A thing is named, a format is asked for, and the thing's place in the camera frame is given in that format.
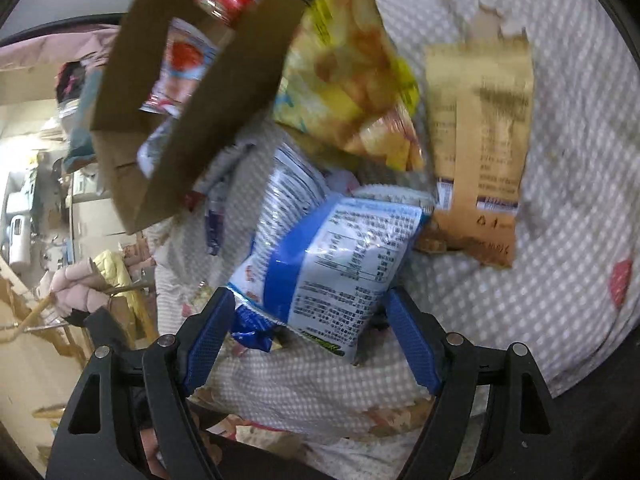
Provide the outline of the blue white snack bag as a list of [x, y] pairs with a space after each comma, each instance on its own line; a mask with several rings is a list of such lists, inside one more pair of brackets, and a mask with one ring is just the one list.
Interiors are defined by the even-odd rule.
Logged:
[[396, 185], [335, 191], [306, 157], [280, 145], [253, 248], [228, 281], [231, 336], [268, 352], [287, 328], [356, 361], [363, 330], [434, 207], [430, 194]]

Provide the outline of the light blue snack bag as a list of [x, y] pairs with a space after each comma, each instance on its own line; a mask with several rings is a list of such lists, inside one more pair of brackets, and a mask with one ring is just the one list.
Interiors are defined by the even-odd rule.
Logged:
[[140, 110], [178, 116], [214, 62], [217, 47], [181, 18], [169, 24], [160, 74]]

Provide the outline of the pink puffer jacket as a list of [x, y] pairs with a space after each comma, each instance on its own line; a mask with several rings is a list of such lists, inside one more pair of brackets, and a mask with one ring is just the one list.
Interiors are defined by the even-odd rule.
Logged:
[[106, 292], [108, 283], [91, 258], [85, 258], [43, 274], [38, 287], [38, 297], [52, 296], [52, 306], [61, 318], [72, 314], [91, 314], [107, 307], [111, 296]]

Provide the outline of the white patterned bed duvet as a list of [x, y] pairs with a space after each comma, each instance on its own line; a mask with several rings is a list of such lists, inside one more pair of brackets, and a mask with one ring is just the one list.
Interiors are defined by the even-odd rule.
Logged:
[[[533, 130], [510, 270], [413, 255], [408, 293], [474, 344], [529, 346], [582, 478], [639, 416], [639, 69], [599, 0], [376, 0], [414, 70], [459, 40], [480, 4], [520, 21], [533, 48]], [[227, 479], [393, 479], [433, 406], [390, 330], [353, 367], [313, 344], [225, 351], [196, 394], [204, 416], [257, 420], [291, 458], [220, 437]]]

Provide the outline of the small dark blue packet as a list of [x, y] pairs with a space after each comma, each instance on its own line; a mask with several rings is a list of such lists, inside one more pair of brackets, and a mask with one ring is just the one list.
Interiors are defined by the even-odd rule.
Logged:
[[230, 185], [230, 178], [224, 177], [216, 182], [207, 194], [205, 239], [207, 252], [212, 256], [219, 254], [224, 242], [224, 217]]

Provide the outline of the teal cushion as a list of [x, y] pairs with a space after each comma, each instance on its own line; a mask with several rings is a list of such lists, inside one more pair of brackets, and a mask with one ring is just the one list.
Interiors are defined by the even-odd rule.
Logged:
[[72, 121], [72, 128], [68, 135], [68, 150], [63, 160], [63, 169], [66, 174], [72, 174], [96, 161], [96, 152], [92, 144], [91, 121], [100, 93], [102, 77], [102, 67], [95, 68], [86, 75]]

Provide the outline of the tan paper snack packet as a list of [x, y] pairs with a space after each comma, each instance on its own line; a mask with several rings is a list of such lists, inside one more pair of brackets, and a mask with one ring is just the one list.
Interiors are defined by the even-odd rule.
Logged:
[[508, 268], [532, 126], [530, 45], [434, 44], [425, 50], [425, 78], [437, 204], [416, 247]]

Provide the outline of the open cardboard box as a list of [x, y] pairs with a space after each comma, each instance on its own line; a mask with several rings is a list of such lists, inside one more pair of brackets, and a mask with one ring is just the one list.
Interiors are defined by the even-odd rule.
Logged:
[[[134, 0], [104, 68], [91, 121], [96, 158], [127, 233], [177, 212], [209, 162], [277, 92], [305, 0], [254, 0], [233, 27], [193, 0]], [[186, 101], [154, 174], [137, 163], [140, 145], [162, 121], [143, 102], [160, 76], [170, 22], [182, 18], [218, 53]]]

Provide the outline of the yellow chips bag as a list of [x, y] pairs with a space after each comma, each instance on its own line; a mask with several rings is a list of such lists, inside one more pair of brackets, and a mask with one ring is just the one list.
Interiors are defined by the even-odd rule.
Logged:
[[312, 0], [285, 57], [275, 122], [396, 171], [425, 166], [419, 88], [375, 0]]

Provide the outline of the pink curtain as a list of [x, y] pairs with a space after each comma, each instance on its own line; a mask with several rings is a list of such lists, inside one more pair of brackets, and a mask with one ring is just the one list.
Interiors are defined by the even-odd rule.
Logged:
[[19, 70], [40, 64], [62, 65], [99, 58], [111, 50], [118, 32], [117, 25], [96, 25], [8, 44], [1, 48], [1, 69]]

